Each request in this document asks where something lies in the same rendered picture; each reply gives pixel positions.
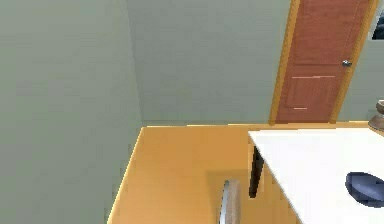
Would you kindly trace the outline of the brown wooden room door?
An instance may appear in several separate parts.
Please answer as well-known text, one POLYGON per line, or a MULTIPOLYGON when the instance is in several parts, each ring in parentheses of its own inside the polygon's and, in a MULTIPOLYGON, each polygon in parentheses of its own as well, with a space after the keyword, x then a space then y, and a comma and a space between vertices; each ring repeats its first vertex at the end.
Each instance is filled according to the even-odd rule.
POLYGON ((379 2, 290 0, 269 124, 337 121, 379 2))

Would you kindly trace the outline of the dark framed wall picture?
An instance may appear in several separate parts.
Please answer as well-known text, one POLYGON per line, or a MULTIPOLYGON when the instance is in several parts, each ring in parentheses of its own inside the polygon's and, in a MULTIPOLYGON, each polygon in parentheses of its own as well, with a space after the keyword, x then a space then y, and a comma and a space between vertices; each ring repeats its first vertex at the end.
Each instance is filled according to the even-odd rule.
POLYGON ((375 29, 372 34, 372 40, 384 40, 384 9, 382 10, 375 29))

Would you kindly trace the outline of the white table with black legs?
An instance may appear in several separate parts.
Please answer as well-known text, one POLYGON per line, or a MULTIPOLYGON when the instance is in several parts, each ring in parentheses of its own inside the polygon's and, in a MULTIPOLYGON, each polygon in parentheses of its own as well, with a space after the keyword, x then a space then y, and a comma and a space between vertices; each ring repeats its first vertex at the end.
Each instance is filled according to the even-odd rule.
POLYGON ((384 180, 384 137, 368 128, 251 131, 249 136, 302 224, 384 224, 358 203, 346 175, 384 180))

